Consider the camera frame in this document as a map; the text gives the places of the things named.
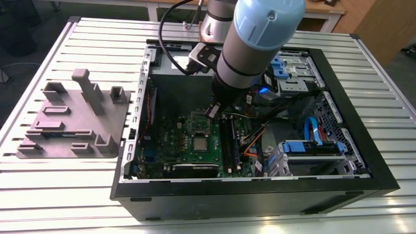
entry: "wooden cabinet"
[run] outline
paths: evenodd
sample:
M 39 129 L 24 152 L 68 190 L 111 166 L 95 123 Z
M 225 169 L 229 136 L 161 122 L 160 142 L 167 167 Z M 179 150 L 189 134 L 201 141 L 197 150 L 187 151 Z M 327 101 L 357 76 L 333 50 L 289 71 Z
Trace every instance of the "wooden cabinet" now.
M 348 10 L 335 33 L 359 34 L 383 66 L 416 34 L 416 0 L 340 0 Z

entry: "floor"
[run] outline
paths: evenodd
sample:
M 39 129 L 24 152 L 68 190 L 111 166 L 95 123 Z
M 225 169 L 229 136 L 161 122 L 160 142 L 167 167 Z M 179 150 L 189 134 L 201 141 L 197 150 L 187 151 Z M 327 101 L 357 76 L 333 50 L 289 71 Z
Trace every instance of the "floor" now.
M 37 44 L 36 52 L 23 58 L 15 58 L 0 48 L 0 66 L 16 62 L 41 63 L 69 16 L 148 20 L 148 13 L 144 7 L 63 3 L 61 10 L 55 12 L 47 1 L 35 1 L 35 6 L 43 21 L 40 25 L 29 28 L 29 32 Z M 161 18 L 164 10 L 159 10 L 157 13 L 159 18 Z M 177 10 L 173 12 L 168 21 L 181 22 L 185 20 L 189 22 L 192 16 L 191 10 Z M 13 110 L 36 70 L 36 65 L 16 65 L 4 69 L 12 81 L 8 85 L 0 84 L 0 127 Z M 404 53 L 399 53 L 385 70 L 412 105 L 416 106 L 416 92 L 413 91 L 416 84 L 416 59 L 405 57 Z

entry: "robotic arm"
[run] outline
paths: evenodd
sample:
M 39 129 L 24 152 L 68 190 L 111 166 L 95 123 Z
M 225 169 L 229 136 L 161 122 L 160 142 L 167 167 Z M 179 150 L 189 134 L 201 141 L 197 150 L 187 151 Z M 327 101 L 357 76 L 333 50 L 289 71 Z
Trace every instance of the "robotic arm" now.
M 304 0 L 239 0 L 216 62 L 208 118 L 215 119 L 256 84 L 304 13 Z
M 211 0 L 201 36 L 207 41 L 220 39 L 219 26 L 231 23 L 223 51 L 199 43 L 189 53 L 191 63 L 184 72 L 189 75 L 199 71 L 208 72 L 209 69 L 215 71 L 215 104 L 205 112 L 209 119 L 216 119 L 221 111 L 257 83 L 276 53 L 292 38 L 305 13 L 304 0 L 239 0 L 231 22 L 233 2 Z

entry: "aluminum slotted table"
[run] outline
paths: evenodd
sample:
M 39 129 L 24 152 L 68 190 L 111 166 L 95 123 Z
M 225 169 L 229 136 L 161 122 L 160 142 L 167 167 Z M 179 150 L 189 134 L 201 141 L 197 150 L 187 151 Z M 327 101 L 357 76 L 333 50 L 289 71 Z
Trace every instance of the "aluminum slotted table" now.
M 87 68 L 101 90 L 123 86 L 135 92 L 145 40 L 156 39 L 156 22 L 71 20 L 0 131 L 0 232 L 416 232 L 416 112 L 361 41 L 344 34 L 297 32 L 287 46 L 325 53 L 401 187 L 385 197 L 361 200 L 327 215 L 139 222 L 109 200 L 116 158 L 17 159 L 17 145 L 45 99 L 45 83 L 59 81 L 79 89 L 72 70 Z M 197 28 L 188 32 L 181 24 L 165 23 L 164 29 L 165 39 L 199 39 Z

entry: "green circuit board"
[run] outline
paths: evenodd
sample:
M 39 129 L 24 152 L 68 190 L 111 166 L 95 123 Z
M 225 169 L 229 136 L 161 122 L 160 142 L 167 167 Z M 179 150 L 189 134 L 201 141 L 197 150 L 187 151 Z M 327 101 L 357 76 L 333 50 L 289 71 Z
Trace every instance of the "green circuit board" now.
M 244 119 L 233 121 L 237 137 L 245 134 Z M 219 123 L 211 122 L 203 112 L 177 118 L 161 117 L 156 153 L 157 165 L 147 166 L 149 178 L 160 178 L 160 164 L 197 163 L 219 165 L 219 177 L 251 177 L 251 160 L 241 163 L 241 170 L 228 173 L 223 168 Z

